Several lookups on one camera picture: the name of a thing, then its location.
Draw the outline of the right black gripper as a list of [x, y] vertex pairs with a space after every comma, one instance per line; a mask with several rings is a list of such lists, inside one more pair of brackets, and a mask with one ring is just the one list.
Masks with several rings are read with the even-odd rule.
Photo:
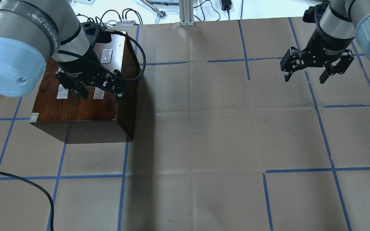
[[324, 84], [334, 74], [343, 74], [354, 60], [348, 46], [353, 38], [334, 38], [321, 29], [315, 29], [304, 50], [290, 47], [280, 62], [288, 82], [293, 73], [307, 67], [324, 67], [320, 83]]

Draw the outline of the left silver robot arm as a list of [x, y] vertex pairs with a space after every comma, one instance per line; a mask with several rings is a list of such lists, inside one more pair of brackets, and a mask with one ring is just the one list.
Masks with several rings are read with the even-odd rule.
[[53, 58], [65, 91], [87, 99], [87, 88], [94, 87], [121, 102], [127, 79], [103, 67], [94, 51], [95, 44], [110, 41], [105, 26], [81, 23], [66, 0], [1, 0], [0, 95], [31, 93]]

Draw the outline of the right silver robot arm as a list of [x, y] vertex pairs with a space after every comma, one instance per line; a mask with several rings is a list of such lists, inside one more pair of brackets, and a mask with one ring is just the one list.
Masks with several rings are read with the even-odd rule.
[[291, 47], [282, 58], [280, 68], [286, 73], [286, 82], [307, 67], [325, 68], [321, 84], [332, 75], [345, 73], [354, 60], [348, 48], [354, 39], [370, 60], [370, 0], [325, 0], [310, 6], [303, 21], [316, 28], [304, 50]]

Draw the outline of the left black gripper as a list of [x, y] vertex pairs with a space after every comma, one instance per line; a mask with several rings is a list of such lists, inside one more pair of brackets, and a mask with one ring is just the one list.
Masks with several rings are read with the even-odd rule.
[[110, 92], [118, 103], [122, 102], [127, 91], [127, 83], [119, 79], [122, 76], [119, 70], [110, 72], [101, 67], [97, 61], [85, 59], [56, 63], [59, 65], [56, 77], [65, 89], [74, 91], [87, 100], [89, 95], [87, 87], [96, 87]]

